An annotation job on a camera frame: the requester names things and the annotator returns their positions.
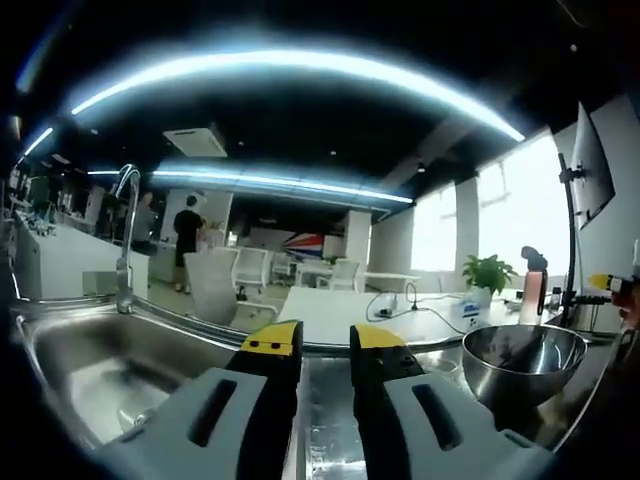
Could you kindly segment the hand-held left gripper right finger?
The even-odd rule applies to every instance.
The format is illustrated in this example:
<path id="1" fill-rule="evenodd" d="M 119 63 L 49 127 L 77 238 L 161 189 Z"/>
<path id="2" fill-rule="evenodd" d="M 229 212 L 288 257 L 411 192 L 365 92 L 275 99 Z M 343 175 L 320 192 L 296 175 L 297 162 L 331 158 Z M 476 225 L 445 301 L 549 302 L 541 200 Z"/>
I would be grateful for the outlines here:
<path id="1" fill-rule="evenodd" d="M 350 367 L 370 479 L 541 479 L 553 464 L 388 330 L 351 326 Z"/>

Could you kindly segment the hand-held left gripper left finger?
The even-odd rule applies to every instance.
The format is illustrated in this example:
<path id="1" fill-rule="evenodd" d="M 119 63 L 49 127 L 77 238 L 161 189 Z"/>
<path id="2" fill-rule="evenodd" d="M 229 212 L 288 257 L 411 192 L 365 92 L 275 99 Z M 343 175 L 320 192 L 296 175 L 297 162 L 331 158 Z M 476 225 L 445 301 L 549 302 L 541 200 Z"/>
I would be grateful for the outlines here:
<path id="1" fill-rule="evenodd" d="M 223 368 L 179 387 L 150 418 L 106 444 L 116 479 L 279 479 L 302 363 L 303 325 L 269 325 Z"/>

